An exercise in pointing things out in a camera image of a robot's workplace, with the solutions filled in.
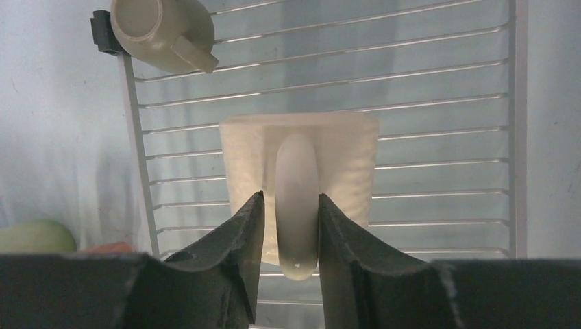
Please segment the clear acrylic dish rack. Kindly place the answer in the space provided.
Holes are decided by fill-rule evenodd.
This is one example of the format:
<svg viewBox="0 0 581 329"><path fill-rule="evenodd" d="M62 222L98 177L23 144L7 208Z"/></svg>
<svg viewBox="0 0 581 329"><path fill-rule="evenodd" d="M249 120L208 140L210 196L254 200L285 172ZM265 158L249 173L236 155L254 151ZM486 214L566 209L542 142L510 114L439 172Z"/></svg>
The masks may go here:
<svg viewBox="0 0 581 329"><path fill-rule="evenodd" d="M319 192L420 258L527 254L525 1L227 1L212 75L118 56L140 215L165 259L264 193L262 276L281 282L277 155L311 145Z"/></svg>

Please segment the cream beige mug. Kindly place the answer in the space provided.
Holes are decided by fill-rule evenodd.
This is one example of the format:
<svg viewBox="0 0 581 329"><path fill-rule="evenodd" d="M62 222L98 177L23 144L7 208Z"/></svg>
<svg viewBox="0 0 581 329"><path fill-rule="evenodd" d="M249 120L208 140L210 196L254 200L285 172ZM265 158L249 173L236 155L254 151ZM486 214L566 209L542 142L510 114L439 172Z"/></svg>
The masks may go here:
<svg viewBox="0 0 581 329"><path fill-rule="evenodd" d="M264 195L262 261L287 278L318 265L319 196L367 227L380 122L361 112L232 116L219 125L230 208Z"/></svg>

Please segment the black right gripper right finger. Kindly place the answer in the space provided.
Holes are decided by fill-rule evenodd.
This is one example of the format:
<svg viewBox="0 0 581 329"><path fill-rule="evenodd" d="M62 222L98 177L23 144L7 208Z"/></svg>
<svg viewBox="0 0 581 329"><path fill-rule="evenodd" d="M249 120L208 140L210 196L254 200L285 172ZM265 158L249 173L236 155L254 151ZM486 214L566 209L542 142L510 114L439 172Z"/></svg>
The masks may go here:
<svg viewBox="0 0 581 329"><path fill-rule="evenodd" d="M424 262L319 196L326 328L579 328L579 260Z"/></svg>

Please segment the light green mug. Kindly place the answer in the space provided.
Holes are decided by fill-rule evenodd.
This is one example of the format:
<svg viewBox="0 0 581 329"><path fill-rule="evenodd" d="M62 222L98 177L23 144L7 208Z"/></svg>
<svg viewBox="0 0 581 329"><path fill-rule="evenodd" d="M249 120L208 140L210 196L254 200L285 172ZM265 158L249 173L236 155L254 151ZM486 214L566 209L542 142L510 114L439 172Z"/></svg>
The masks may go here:
<svg viewBox="0 0 581 329"><path fill-rule="evenodd" d="M70 230L57 221L37 220L1 228L1 253L76 252Z"/></svg>

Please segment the small salmon pink mug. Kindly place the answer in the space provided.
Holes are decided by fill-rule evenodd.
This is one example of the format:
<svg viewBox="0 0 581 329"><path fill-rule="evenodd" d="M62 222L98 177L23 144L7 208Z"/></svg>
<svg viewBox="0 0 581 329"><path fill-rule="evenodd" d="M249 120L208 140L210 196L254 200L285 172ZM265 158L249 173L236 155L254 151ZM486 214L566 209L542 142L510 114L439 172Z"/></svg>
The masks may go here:
<svg viewBox="0 0 581 329"><path fill-rule="evenodd" d="M96 247L80 250L79 253L131 253L135 249L126 242L108 243Z"/></svg>

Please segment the small beige cup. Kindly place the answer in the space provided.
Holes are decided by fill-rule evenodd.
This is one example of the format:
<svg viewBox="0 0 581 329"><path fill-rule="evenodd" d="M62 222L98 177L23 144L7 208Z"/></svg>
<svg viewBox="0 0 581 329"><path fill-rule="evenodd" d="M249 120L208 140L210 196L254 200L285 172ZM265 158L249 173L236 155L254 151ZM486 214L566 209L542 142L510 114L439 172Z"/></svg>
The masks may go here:
<svg viewBox="0 0 581 329"><path fill-rule="evenodd" d="M132 57L172 74L212 73L214 23L199 1L114 0L112 30Z"/></svg>

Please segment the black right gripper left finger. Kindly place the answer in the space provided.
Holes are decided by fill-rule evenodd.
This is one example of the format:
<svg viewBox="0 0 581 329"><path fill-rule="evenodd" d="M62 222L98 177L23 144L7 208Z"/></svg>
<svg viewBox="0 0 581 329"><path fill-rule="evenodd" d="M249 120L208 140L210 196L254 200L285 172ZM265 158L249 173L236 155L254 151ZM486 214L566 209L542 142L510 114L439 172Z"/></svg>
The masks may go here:
<svg viewBox="0 0 581 329"><path fill-rule="evenodd" d="M248 328L265 223L254 193L226 222L158 260L141 253L4 254L2 328Z"/></svg>

